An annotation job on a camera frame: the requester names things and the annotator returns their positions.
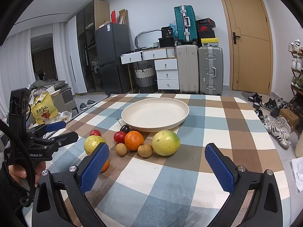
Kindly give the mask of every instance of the refrigerator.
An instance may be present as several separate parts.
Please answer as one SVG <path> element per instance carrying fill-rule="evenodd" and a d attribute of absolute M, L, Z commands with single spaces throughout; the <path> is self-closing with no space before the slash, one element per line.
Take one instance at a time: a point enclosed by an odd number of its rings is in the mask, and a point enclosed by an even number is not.
<path fill-rule="evenodd" d="M 109 23 L 94 32 L 105 94 L 122 94 L 131 90 L 127 64 L 121 64 L 121 55 L 129 52 L 128 27 Z"/>

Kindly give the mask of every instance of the curtain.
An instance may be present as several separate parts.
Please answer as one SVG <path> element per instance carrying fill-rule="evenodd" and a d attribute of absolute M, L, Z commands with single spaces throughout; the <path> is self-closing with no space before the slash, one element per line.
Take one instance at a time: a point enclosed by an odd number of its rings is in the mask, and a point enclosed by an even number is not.
<path fill-rule="evenodd" d="M 35 82 L 31 61 L 31 31 L 19 32 L 0 46 L 0 118 L 9 110 L 14 89 L 27 88 Z"/>
<path fill-rule="evenodd" d="M 47 79 L 56 79 L 56 65 L 54 58 L 54 49 L 49 48 L 32 54 L 34 71 L 45 72 Z"/>
<path fill-rule="evenodd" d="M 72 94 L 74 95 L 75 89 L 73 86 L 72 77 L 70 75 L 71 71 L 69 70 L 66 55 L 63 22 L 53 24 L 53 45 L 58 80 L 65 80 L 65 82 L 72 87 Z"/>

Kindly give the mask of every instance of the gray suitcase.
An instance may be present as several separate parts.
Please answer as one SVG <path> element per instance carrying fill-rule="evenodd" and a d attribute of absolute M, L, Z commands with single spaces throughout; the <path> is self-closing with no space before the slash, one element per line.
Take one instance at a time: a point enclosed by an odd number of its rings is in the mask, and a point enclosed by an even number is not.
<path fill-rule="evenodd" d="M 198 46 L 177 46 L 176 54 L 180 91 L 185 93 L 199 93 Z"/>
<path fill-rule="evenodd" d="M 200 93 L 221 95 L 223 91 L 223 50 L 219 47 L 199 48 Z"/>

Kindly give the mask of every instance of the orange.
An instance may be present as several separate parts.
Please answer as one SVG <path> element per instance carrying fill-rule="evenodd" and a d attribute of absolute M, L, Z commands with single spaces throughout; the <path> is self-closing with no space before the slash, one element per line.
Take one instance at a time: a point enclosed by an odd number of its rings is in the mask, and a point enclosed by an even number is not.
<path fill-rule="evenodd" d="M 104 166 L 103 166 L 101 172 L 102 172 L 102 173 L 105 172 L 105 171 L 107 170 L 108 167 L 109 167 L 109 160 L 107 159 L 107 161 L 105 162 L 105 164 L 104 164 Z"/>
<path fill-rule="evenodd" d="M 124 142 L 130 151 L 137 151 L 138 147 L 144 144 L 144 138 L 139 132 L 130 131 L 126 134 Z"/>

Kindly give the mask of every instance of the green-yellow fruit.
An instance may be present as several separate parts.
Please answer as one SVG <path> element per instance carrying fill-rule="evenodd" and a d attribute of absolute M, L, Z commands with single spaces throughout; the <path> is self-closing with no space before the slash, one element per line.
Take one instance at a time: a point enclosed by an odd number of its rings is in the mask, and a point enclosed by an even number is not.
<path fill-rule="evenodd" d="M 118 143 L 116 145 L 116 153 L 119 156 L 125 156 L 127 153 L 127 147 L 123 143 Z"/>
<path fill-rule="evenodd" d="M 138 154 L 143 158 L 148 158 L 152 155 L 153 149 L 151 145 L 143 144 L 138 147 Z"/>
<path fill-rule="evenodd" d="M 84 150 L 85 152 L 90 155 L 93 150 L 99 145 L 99 143 L 106 141 L 104 140 L 103 137 L 100 137 L 98 135 L 90 135 L 88 138 L 85 139 L 84 141 Z"/>
<path fill-rule="evenodd" d="M 163 156 L 174 154 L 180 147 L 179 137 L 170 130 L 163 130 L 154 135 L 152 139 L 152 148 Z"/>

